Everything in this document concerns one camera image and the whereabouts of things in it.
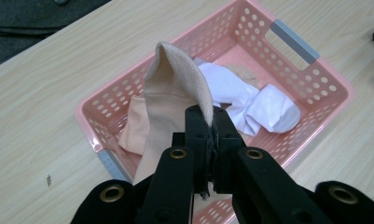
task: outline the dark carpet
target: dark carpet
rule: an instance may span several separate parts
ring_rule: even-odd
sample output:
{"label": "dark carpet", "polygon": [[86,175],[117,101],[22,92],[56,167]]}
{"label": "dark carpet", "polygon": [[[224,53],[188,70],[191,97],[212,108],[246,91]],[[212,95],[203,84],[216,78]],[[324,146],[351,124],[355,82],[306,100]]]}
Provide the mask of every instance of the dark carpet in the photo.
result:
{"label": "dark carpet", "polygon": [[0,0],[0,64],[110,0],[61,1]]}

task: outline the table top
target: table top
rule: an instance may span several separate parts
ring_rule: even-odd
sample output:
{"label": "table top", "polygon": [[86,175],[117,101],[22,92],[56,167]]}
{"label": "table top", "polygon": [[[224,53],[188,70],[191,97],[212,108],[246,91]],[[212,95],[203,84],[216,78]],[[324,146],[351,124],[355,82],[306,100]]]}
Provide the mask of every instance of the table top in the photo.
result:
{"label": "table top", "polygon": [[[76,123],[77,103],[226,2],[111,1],[0,65],[0,223],[70,222],[111,178]],[[258,2],[355,91],[289,174],[307,189],[338,180],[374,200],[374,0]]]}

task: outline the basket handle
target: basket handle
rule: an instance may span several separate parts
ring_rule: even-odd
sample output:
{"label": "basket handle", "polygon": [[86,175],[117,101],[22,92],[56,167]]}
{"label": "basket handle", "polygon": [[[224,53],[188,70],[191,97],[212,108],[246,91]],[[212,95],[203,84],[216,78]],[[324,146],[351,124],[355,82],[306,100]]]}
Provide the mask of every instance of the basket handle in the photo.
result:
{"label": "basket handle", "polygon": [[314,63],[320,55],[294,31],[292,31],[285,23],[275,20],[270,29],[277,34],[291,49],[293,49],[308,64]]}

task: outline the wooden table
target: wooden table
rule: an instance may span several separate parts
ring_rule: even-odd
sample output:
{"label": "wooden table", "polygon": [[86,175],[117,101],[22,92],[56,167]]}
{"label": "wooden table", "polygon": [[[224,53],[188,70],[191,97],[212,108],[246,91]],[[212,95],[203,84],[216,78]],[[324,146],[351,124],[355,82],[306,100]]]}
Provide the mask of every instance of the wooden table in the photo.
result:
{"label": "wooden table", "polygon": [[[0,65],[0,223],[68,223],[110,178],[76,104],[227,0],[112,1]],[[374,0],[258,0],[354,85],[346,109],[290,175],[338,180],[374,200]]]}

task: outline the pink plastic basket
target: pink plastic basket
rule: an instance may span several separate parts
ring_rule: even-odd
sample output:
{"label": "pink plastic basket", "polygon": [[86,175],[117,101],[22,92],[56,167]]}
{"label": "pink plastic basket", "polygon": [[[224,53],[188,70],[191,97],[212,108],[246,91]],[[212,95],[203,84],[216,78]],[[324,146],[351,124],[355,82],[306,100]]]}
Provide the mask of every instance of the pink plastic basket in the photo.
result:
{"label": "pink plastic basket", "polygon": [[[298,69],[286,52],[271,44],[268,33],[280,37],[307,66]],[[314,136],[352,99],[351,84],[254,0],[231,1],[171,43],[191,58],[248,68],[257,75],[260,87],[271,83],[297,104],[301,120],[293,130],[278,134],[262,129],[246,141],[248,146],[266,149],[283,167],[296,161]],[[144,77],[153,60],[154,54],[87,97],[76,109],[76,119],[94,151],[115,153],[130,179],[141,156],[121,148],[118,137],[127,122],[130,99],[144,91]],[[233,218],[229,199],[195,214],[194,223],[229,223]]]}

